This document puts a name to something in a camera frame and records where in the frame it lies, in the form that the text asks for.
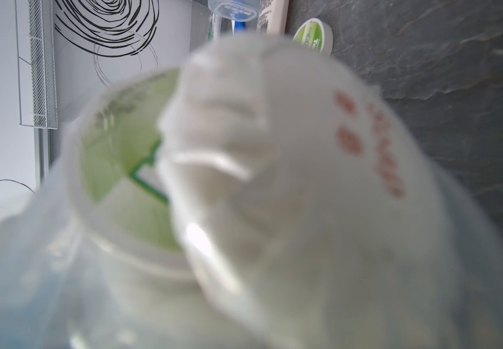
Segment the white plastic toiletry bag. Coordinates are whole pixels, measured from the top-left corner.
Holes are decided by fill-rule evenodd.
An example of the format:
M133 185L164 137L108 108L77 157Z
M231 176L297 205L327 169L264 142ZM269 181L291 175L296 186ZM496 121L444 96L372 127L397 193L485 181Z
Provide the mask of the white plastic toiletry bag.
M414 138L354 73L280 36L209 44L158 172L208 301L272 348L460 348L454 227Z

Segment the blue-lid clear container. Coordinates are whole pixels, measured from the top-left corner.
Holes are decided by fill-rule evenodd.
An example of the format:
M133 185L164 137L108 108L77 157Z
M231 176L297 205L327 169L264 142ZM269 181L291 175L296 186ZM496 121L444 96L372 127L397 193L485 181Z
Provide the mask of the blue-lid clear container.
M250 22L260 13L260 0L208 0L209 10L228 20Z
M157 124L161 147L162 113L176 89ZM201 289L158 172L161 147L155 172L180 251L122 233L88 197L81 137L104 94L71 125L60 158L28 206L0 223L0 348L272 348L215 308ZM503 240L459 183L425 158L454 227L460 348L503 348Z

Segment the green round tin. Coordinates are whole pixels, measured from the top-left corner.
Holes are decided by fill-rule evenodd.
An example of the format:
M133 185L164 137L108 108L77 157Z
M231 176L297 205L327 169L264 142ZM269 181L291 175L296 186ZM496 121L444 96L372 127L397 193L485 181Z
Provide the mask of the green round tin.
M175 87L177 68L142 76L104 94L81 137L84 189L122 233L178 252L169 199L155 172L162 144L157 124Z
M334 46L331 26L317 17L305 21L293 37L293 41L330 56Z

